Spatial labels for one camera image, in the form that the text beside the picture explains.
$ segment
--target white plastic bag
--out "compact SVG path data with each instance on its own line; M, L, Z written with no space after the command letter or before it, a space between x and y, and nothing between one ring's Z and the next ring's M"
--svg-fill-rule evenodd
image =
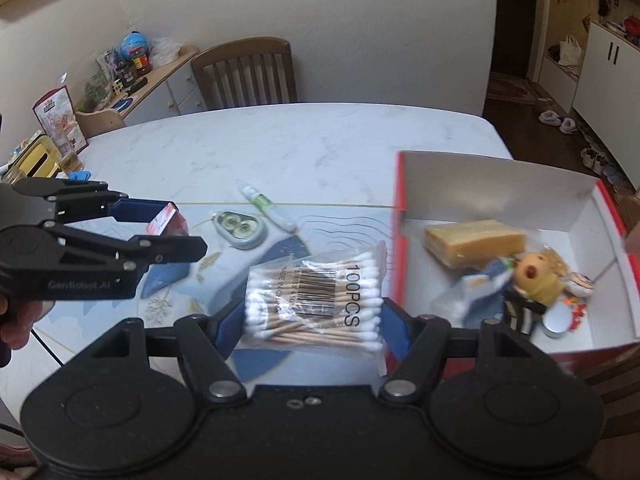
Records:
M566 41L560 42L560 61L562 66L580 65L582 49L573 34L566 35Z
M382 350L385 273L382 242L252 267L242 343L246 348L375 355Z
M151 56L149 61L151 62L151 67L154 70L178 59L180 44L175 43L172 38L157 38L150 40L150 43Z

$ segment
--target hand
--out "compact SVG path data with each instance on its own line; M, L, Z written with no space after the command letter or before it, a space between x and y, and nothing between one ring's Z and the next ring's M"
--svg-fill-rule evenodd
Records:
M6 312L8 305L7 298L0 296L0 316ZM42 314L42 302L13 300L11 311L15 312L15 317L0 327L0 339L11 350L19 350L29 341L33 323Z

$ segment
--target doormat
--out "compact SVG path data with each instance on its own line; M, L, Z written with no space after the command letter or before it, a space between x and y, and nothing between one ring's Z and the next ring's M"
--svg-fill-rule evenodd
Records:
M489 76L489 86L486 90L486 98L532 105L536 101L537 96L529 81L526 79L491 72Z

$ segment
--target open shoe box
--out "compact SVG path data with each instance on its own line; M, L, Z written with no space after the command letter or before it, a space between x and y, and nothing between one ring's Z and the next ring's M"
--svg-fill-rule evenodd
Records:
M613 204L593 177L539 164L436 152L399 152L394 219L392 299L412 316L461 270L444 267L423 246L424 227L497 219L538 229L571 270L598 279L587 314L574 332L533 342L573 369L602 362L640 336L640 283L634 256Z

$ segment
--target barcode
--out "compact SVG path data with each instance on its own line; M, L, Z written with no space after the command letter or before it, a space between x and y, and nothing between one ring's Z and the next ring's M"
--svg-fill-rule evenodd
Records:
M294 272L295 308L308 316L333 317L335 306L334 270L318 272L303 267Z

